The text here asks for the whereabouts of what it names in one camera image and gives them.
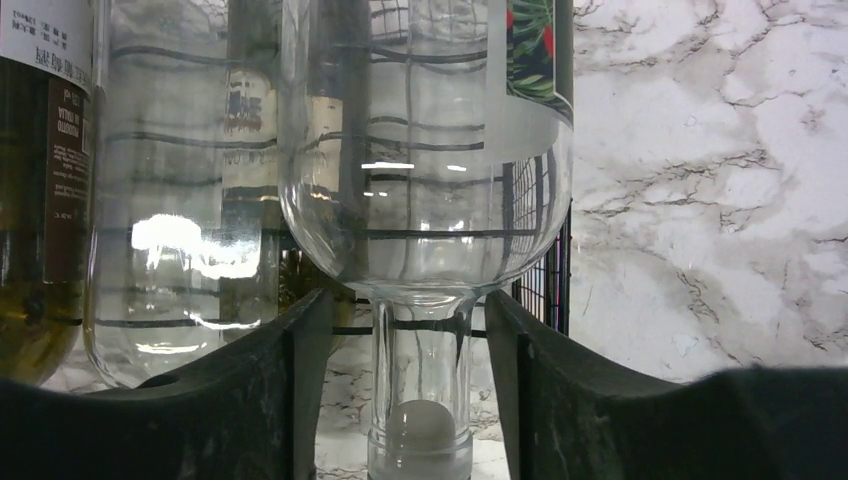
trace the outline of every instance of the white marble countertop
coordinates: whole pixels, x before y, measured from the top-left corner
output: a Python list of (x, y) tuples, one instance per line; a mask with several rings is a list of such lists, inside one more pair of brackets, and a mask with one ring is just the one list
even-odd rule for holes
[[(677, 381), (848, 363), (848, 3), (575, 8), (572, 336)], [(473, 478), (506, 479), (474, 342)], [(323, 479), (364, 478), (368, 349), (331, 359)], [(81, 352), (46, 386), (101, 388)]]

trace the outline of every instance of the glass bottle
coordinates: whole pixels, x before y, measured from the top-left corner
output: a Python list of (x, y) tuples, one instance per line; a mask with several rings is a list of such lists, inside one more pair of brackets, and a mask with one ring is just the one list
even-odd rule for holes
[(467, 480), (473, 305), (570, 201), (571, 2), (282, 3), (280, 197), (371, 299), (369, 477)]
[(0, 2), (0, 377), (40, 384), (82, 322), (91, 0)]
[[(195, 360), (328, 284), (277, 193), (278, 3), (104, 1), (84, 339), (112, 385)], [(346, 324), (354, 293), (330, 286)]]

